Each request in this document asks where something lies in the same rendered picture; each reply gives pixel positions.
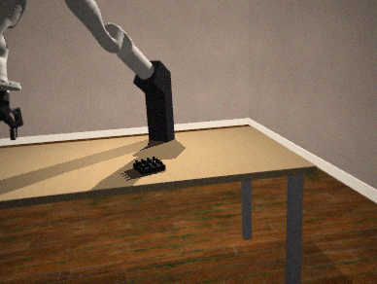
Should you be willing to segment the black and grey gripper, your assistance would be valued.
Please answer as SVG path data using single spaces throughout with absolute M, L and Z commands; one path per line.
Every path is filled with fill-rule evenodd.
M 14 115 L 15 120 L 10 116 L 10 113 Z M 10 108 L 9 93 L 4 90 L 0 90 L 0 122 L 2 121 L 10 127 L 11 140 L 16 140 L 17 128 L 23 125 L 22 116 L 20 108 Z

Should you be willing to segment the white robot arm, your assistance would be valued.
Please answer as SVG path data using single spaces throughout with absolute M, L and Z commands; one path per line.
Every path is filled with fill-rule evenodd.
M 8 44 L 2 33 L 14 28 L 22 16 L 27 0 L 0 0 L 0 90 L 20 90 L 20 84 L 7 80 Z M 117 53 L 138 77 L 146 80 L 154 72 L 152 64 L 133 46 L 131 39 L 117 25 L 103 21 L 93 0 L 65 0 L 71 12 L 86 26 L 99 45 L 109 53 Z

